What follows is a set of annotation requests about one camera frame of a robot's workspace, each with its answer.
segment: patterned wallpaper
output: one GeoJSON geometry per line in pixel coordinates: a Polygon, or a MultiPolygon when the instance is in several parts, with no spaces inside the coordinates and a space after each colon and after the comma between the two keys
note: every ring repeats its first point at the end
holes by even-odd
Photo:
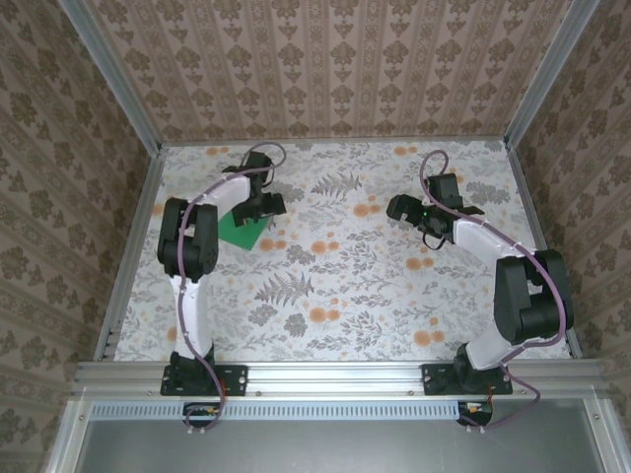
{"type": "Polygon", "coordinates": [[[569,0],[89,0],[164,141],[502,135],[569,0]]]}
{"type": "Polygon", "coordinates": [[[0,2],[0,471],[93,355],[148,157],[56,1],[0,2]]]}
{"type": "Polygon", "coordinates": [[[602,0],[519,148],[576,328],[631,431],[631,1],[602,0]]]}

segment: green cloth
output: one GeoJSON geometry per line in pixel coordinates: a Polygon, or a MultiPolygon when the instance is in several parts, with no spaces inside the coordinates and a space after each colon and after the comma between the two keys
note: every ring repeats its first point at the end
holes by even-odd
{"type": "Polygon", "coordinates": [[[250,251],[267,228],[268,220],[261,219],[257,223],[247,220],[245,225],[236,227],[233,213],[229,212],[219,221],[219,239],[250,251]]]}

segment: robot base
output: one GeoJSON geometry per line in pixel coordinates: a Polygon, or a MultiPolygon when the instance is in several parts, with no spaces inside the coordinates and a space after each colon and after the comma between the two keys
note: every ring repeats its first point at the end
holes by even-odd
{"type": "Polygon", "coordinates": [[[426,396],[513,394],[513,385],[504,378],[501,368],[475,370],[461,345],[453,363],[422,365],[423,388],[426,396]]]}
{"type": "MultiPolygon", "coordinates": [[[[205,360],[213,367],[226,396],[245,396],[247,366],[215,365],[214,347],[205,360]]],[[[160,394],[163,396],[218,396],[217,387],[210,373],[197,360],[171,353],[165,368],[160,394]]]]}

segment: black mounting plate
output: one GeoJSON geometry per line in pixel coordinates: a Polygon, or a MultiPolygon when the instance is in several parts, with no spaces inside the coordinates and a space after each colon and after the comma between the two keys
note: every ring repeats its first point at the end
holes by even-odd
{"type": "Polygon", "coordinates": [[[483,382],[476,389],[464,390],[457,382],[454,363],[438,363],[421,365],[423,389],[426,396],[449,396],[449,395],[482,395],[488,396],[489,386],[493,390],[493,395],[513,394],[511,381],[504,380],[502,369],[485,370],[477,372],[476,375],[483,376],[483,382]]]}
{"type": "MultiPolygon", "coordinates": [[[[167,365],[163,374],[160,394],[163,396],[217,396],[217,387],[212,380],[200,383],[188,382],[185,386],[170,382],[172,366],[167,365]]],[[[215,365],[215,374],[219,378],[226,396],[245,396],[247,391],[246,365],[215,365]]]]}

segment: floral tablecloth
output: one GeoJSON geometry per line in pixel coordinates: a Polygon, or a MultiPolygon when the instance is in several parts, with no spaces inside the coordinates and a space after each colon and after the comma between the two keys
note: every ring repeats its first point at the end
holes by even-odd
{"type": "MultiPolygon", "coordinates": [[[[237,164],[248,145],[165,148],[166,164],[115,359],[164,361],[175,345],[175,303],[156,257],[164,203],[192,198],[237,164]]],[[[271,189],[288,213],[255,248],[220,241],[208,281],[218,360],[450,359],[492,323],[494,281],[474,255],[429,250],[386,216],[396,194],[421,197],[425,153],[446,150],[465,202],[524,244],[524,206],[501,142],[370,142],[286,146],[271,189]]],[[[279,153],[269,148],[269,156],[279,153]]],[[[432,162],[428,173],[440,170],[432,162]]],[[[567,358],[558,345],[531,358],[567,358]]]]}

